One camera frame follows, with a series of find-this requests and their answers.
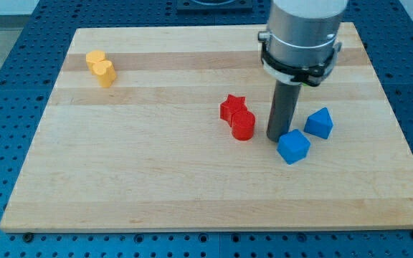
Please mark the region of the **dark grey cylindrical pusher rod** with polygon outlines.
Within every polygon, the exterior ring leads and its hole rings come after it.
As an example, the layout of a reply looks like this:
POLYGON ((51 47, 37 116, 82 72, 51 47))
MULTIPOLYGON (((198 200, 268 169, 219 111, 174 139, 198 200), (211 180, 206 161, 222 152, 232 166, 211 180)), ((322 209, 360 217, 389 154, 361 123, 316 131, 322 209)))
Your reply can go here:
POLYGON ((280 81, 275 83, 267 123, 267 137, 271 141, 277 143, 280 136, 289 131, 301 87, 301 84, 287 85, 280 81))

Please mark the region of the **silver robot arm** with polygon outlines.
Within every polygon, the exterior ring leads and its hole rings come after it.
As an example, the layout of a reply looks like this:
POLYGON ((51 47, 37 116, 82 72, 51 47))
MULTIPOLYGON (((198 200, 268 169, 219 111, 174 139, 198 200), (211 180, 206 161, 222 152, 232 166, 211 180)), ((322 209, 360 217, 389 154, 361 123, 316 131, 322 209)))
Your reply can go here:
POLYGON ((272 0, 261 44, 263 69, 275 79, 267 137, 290 129, 300 89, 319 86, 332 73, 342 44, 338 30, 347 0, 272 0))

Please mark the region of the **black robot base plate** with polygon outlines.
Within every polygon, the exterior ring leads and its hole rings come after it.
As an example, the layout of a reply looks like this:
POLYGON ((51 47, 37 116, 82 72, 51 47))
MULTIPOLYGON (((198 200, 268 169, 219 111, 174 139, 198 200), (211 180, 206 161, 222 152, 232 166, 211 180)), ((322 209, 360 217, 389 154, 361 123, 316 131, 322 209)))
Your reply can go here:
POLYGON ((177 0, 177 12, 252 10, 252 0, 177 0))

